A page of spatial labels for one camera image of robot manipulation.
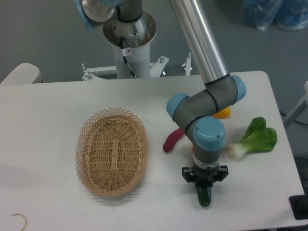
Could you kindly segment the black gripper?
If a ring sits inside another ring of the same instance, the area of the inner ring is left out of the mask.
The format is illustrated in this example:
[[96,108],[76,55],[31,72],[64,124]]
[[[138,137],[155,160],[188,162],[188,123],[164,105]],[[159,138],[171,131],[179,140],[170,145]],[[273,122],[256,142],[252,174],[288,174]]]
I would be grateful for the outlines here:
[[197,165],[193,165],[193,167],[182,167],[181,172],[183,178],[188,183],[193,183],[195,188],[197,187],[197,182],[201,180],[209,180],[210,187],[212,187],[214,183],[217,181],[221,182],[228,176],[228,166],[216,166],[211,169],[209,174],[207,169],[200,168]]

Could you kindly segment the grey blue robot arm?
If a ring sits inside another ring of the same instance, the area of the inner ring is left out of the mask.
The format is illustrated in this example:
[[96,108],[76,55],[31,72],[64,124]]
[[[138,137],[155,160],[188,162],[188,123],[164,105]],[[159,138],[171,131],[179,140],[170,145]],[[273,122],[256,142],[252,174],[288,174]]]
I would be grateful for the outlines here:
[[[77,0],[75,5],[87,28],[103,27],[114,48],[119,79],[150,77],[154,68],[148,45],[156,24],[140,0]],[[219,165],[225,128],[213,115],[241,100],[246,87],[227,71],[200,1],[173,0],[171,6],[197,59],[205,89],[193,96],[172,96],[166,109],[194,145],[193,166],[182,169],[183,177],[197,187],[211,187],[229,173]]]

